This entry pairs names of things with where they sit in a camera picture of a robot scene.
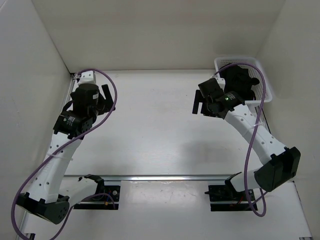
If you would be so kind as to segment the black shorts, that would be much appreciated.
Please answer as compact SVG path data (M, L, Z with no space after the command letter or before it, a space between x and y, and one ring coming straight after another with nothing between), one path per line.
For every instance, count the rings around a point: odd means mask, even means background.
M260 83L256 77L250 77L249 70L238 65L231 66L220 72L220 77L225 80L224 92L236 92L243 100L256 100L252 86Z

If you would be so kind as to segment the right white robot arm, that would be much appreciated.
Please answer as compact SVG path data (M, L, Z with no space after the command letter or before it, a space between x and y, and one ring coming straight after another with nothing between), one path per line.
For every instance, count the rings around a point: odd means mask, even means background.
M197 114L202 103L201 114L221 118L233 126L251 145L262 164L260 168L235 173L225 180L227 198L236 200L249 189L271 192L296 176L300 151L295 146L288 148L256 123L256 117L235 91L225 93L216 78L202 82L198 87L193 114Z

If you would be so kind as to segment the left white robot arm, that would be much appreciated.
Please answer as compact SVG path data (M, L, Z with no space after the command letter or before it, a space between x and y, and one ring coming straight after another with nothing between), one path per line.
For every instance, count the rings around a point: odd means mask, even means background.
M56 225L78 202L88 197L100 200L105 194L103 179L98 175L80 177L70 188L61 188L61 183L83 134L92 129L98 116L114 108L109 86L83 83L70 96L71 101L65 104L53 127L48 163L16 202L27 212Z

